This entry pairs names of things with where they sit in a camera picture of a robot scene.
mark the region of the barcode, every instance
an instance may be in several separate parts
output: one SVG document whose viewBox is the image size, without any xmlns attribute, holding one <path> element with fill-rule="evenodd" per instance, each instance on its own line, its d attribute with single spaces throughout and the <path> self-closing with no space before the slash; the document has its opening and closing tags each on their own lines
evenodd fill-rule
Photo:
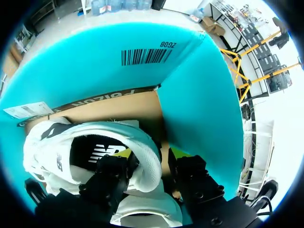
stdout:
<svg viewBox="0 0 304 228">
<path fill-rule="evenodd" d="M 24 109 L 25 111 L 27 111 L 28 113 L 31 113 L 31 114 L 36 114 L 33 110 L 31 110 L 29 107 L 27 106 L 21 106 L 22 109 Z"/>
<path fill-rule="evenodd" d="M 133 49 L 122 51 L 122 66 L 165 63 L 172 50 L 168 49 Z"/>
</svg>

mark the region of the new balance logo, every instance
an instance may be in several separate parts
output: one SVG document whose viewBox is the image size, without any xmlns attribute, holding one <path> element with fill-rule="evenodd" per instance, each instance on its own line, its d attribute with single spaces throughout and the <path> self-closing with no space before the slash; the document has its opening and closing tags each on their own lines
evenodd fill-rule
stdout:
<svg viewBox="0 0 304 228">
<path fill-rule="evenodd" d="M 112 155 L 127 149 L 125 146 L 112 146 L 112 145 L 109 145 L 108 148 L 106 149 L 105 145 L 100 145 L 100 144 L 97 144 L 96 147 L 97 148 L 95 148 L 94 151 L 99 151 L 99 152 L 92 153 L 93 156 L 91 156 L 90 157 L 91 160 L 89 160 L 89 162 L 91 163 L 96 163 L 98 159 L 101 159 L 105 154 Z"/>
<path fill-rule="evenodd" d="M 57 154 L 57 167 L 62 171 L 61 154 Z"/>
</svg>

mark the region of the screw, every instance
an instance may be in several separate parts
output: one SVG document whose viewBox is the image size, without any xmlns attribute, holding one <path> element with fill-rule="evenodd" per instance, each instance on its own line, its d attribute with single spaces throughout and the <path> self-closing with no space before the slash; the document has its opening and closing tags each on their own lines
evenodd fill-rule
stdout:
<svg viewBox="0 0 304 228">
<path fill-rule="evenodd" d="M 215 217 L 211 220 L 211 226 L 213 226 L 213 227 L 218 227 L 218 226 L 222 225 L 222 223 L 223 223 L 223 221 L 217 217 Z"/>
<path fill-rule="evenodd" d="M 218 185 L 218 190 L 219 191 L 223 191 L 224 190 L 224 186 L 223 185 Z"/>
<path fill-rule="evenodd" d="M 84 191 L 84 190 L 86 190 L 86 185 L 85 184 L 79 185 L 79 191 Z"/>
<path fill-rule="evenodd" d="M 195 197 L 196 198 L 198 198 L 198 199 L 201 199 L 201 198 L 203 198 L 203 193 L 202 192 L 197 192 L 197 193 L 195 193 Z"/>
</svg>

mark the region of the water bottle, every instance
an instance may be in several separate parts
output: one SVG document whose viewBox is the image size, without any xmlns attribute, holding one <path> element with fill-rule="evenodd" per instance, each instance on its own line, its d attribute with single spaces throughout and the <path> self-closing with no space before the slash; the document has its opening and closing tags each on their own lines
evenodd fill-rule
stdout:
<svg viewBox="0 0 304 228">
<path fill-rule="evenodd" d="M 93 0 L 91 6 L 92 6 L 92 13 L 94 16 L 103 14 L 106 11 L 105 0 Z"/>
<path fill-rule="evenodd" d="M 148 10 L 151 8 L 152 0 L 138 0 L 137 9 L 138 10 Z"/>
<path fill-rule="evenodd" d="M 123 7 L 123 0 L 108 0 L 107 10 L 109 12 L 118 12 Z"/>
<path fill-rule="evenodd" d="M 204 17 L 204 9 L 195 9 L 194 12 L 190 15 L 190 19 L 193 20 L 196 23 L 199 23 L 200 20 Z"/>
<path fill-rule="evenodd" d="M 137 8 L 138 0 L 124 0 L 124 8 L 126 10 L 132 11 Z"/>
</svg>

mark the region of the white sneaker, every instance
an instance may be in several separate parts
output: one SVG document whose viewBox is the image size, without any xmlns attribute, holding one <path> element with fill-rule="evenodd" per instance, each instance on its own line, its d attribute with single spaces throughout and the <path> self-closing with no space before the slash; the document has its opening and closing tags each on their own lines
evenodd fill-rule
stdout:
<svg viewBox="0 0 304 228">
<path fill-rule="evenodd" d="M 94 174 L 100 157 L 128 148 L 140 162 L 128 189 L 154 190 L 162 174 L 158 148 L 140 128 L 120 122 L 71 124 L 64 117 L 40 122 L 26 137 L 23 166 L 47 183 L 48 192 L 66 188 L 78 194 L 79 184 Z"/>
<path fill-rule="evenodd" d="M 134 228 L 167 228 L 182 226 L 181 208 L 164 192 L 163 183 L 147 193 L 127 191 L 110 223 Z"/>
</svg>

